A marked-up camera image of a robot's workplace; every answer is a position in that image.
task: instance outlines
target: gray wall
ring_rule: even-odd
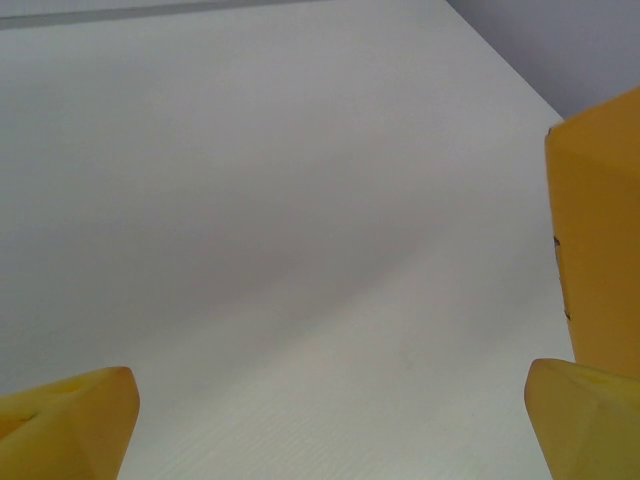
[[[640,83],[638,0],[449,0],[557,112]]]

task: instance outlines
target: white table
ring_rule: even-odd
[[[133,368],[121,478],[544,479],[558,120],[442,0],[0,32],[0,388]]]

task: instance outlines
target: yellow cube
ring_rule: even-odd
[[[115,480],[139,405],[125,367],[1,397],[0,479]]]
[[[576,361],[640,378],[640,88],[551,129],[546,155]]]
[[[539,359],[525,403],[554,480],[640,478],[640,381]]]

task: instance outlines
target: white tabletop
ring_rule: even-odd
[[[0,393],[137,376],[121,479],[544,479],[557,115],[444,0],[0,32]]]

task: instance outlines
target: white surface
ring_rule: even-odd
[[[123,480],[548,478],[557,116],[444,1],[0,36],[3,392],[131,366]]]

